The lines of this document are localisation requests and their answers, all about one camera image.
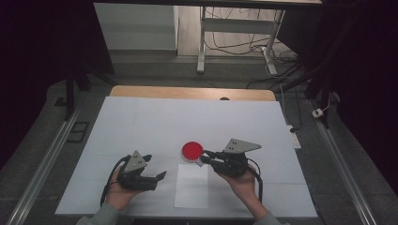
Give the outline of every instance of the wooden board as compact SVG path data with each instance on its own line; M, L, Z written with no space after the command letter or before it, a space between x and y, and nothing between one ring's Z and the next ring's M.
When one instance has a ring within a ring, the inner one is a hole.
M181 99L220 99L275 101L269 90L194 88L194 87L160 87L160 86L115 86L111 97L138 98L181 98Z

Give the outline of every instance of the red disc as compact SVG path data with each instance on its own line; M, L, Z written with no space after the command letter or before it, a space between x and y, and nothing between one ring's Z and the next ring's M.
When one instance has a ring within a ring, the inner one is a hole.
M198 142L187 142L182 147L182 156L190 161L196 161L202 156L203 147Z

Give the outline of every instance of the wall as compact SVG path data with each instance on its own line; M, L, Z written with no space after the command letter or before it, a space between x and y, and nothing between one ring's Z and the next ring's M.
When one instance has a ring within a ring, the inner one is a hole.
M176 50L177 7L96 3L109 50Z

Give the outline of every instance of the white table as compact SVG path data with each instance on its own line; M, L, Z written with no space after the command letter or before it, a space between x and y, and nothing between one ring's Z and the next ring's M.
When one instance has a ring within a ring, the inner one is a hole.
M95 214L111 169L119 159L138 150L143 156L153 156L142 175L167 174L155 191L138 195L123 214L136 218L251 218L211 167L206 171L184 161L180 154L183 144L190 141L221 151L236 138L263 146L246 155L260 165L263 200L276 217L316 217L289 135L276 101L108 97L55 213ZM192 189L197 190L193 200L206 199L200 205L191 202L196 208L175 207L181 165L192 165L207 177L207 184Z

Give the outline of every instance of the hand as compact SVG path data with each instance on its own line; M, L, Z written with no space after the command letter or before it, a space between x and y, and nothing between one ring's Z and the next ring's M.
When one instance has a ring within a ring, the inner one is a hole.
M124 209L131 201L134 196L143 192L142 190L127 190L122 188L117 183L117 175L119 174L120 167L114 172L111 180L111 185L106 195L106 202L116 208L117 210Z
M250 172L246 171L242 176L237 178L231 178L220 173L217 174L228 182L237 197L240 198L251 211L255 220L265 217L268 214L267 208L260 203L255 195L255 179Z

